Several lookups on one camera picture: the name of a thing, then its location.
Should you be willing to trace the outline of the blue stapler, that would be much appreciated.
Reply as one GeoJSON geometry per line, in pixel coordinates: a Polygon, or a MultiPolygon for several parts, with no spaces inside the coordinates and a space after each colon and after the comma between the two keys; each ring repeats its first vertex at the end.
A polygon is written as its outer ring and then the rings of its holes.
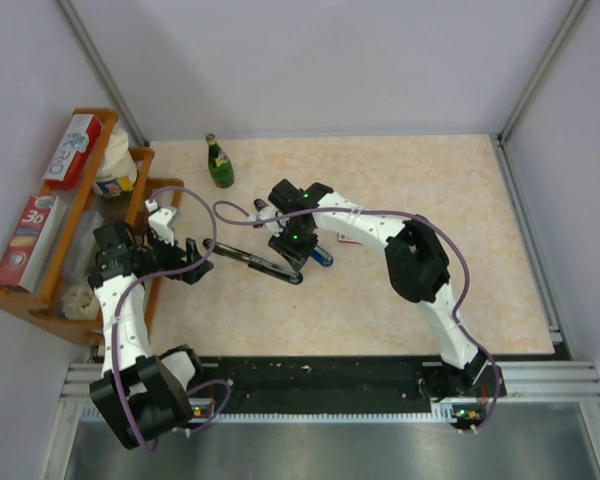
{"type": "MultiPolygon", "coordinates": [[[[253,204],[258,213],[261,213],[263,210],[272,213],[273,207],[261,198],[256,198],[253,204]]],[[[311,258],[323,267],[330,267],[334,262],[333,256],[319,245],[311,252],[311,258]]]]}

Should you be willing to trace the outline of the black stapler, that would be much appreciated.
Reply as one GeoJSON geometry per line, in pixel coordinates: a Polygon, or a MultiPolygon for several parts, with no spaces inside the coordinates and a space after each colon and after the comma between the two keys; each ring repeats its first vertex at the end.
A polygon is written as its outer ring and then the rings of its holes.
{"type": "Polygon", "coordinates": [[[211,238],[206,238],[203,240],[203,246],[207,250],[212,251],[217,255],[244,263],[252,270],[258,271],[291,285],[299,285],[303,282],[303,275],[290,267],[284,267],[282,265],[275,264],[264,259],[263,257],[222,244],[220,242],[216,242],[214,247],[211,246],[211,243],[211,238]]]}

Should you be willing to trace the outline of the red staple box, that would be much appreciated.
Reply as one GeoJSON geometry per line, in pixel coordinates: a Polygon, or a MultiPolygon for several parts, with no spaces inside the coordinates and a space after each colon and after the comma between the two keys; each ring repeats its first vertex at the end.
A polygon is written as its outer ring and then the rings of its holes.
{"type": "Polygon", "coordinates": [[[360,242],[356,239],[350,238],[347,235],[342,234],[342,233],[337,233],[336,239],[339,243],[343,243],[343,244],[362,245],[362,242],[360,242]]]}

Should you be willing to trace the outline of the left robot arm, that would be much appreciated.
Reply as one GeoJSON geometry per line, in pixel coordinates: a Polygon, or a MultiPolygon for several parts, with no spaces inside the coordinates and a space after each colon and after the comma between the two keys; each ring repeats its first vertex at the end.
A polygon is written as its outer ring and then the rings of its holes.
{"type": "Polygon", "coordinates": [[[189,397],[206,387],[207,374],[186,344],[161,355],[151,351],[145,322],[144,282],[165,272],[192,285],[210,272],[196,242],[166,243],[148,230],[145,243],[130,224],[115,222],[93,232],[98,250],[88,276],[102,312],[105,345],[100,379],[90,397],[123,447],[154,440],[192,419],[189,397]]]}

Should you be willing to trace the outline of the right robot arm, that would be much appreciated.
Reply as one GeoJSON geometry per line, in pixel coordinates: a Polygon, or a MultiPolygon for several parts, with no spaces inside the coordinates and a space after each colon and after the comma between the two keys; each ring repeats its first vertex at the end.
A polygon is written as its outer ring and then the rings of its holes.
{"type": "Polygon", "coordinates": [[[272,232],[269,246],[294,270],[302,269],[317,246],[317,229],[343,234],[382,253],[391,287],[421,308],[438,341],[449,388],[467,396],[482,385],[488,357],[462,325],[449,257],[425,218],[373,213],[324,184],[302,190],[286,179],[273,188],[268,201],[257,218],[272,232]]]}

